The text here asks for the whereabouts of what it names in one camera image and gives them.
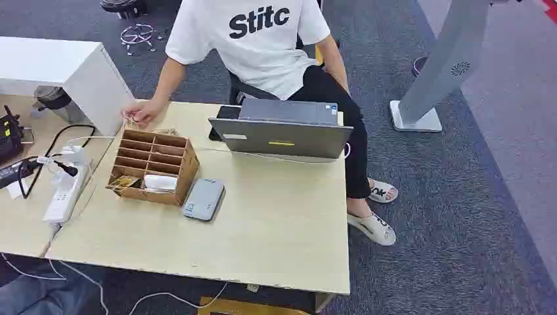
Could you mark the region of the person's right hand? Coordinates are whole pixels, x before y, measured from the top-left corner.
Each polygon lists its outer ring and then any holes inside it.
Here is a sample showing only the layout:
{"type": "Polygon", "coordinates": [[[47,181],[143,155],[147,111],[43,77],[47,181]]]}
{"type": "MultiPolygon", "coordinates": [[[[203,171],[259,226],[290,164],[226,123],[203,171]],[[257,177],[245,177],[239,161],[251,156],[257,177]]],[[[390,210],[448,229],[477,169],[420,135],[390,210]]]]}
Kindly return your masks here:
{"type": "Polygon", "coordinates": [[[126,121],[132,122],[138,127],[147,127],[168,106],[169,102],[164,100],[142,100],[128,106],[122,116],[126,121]]]}

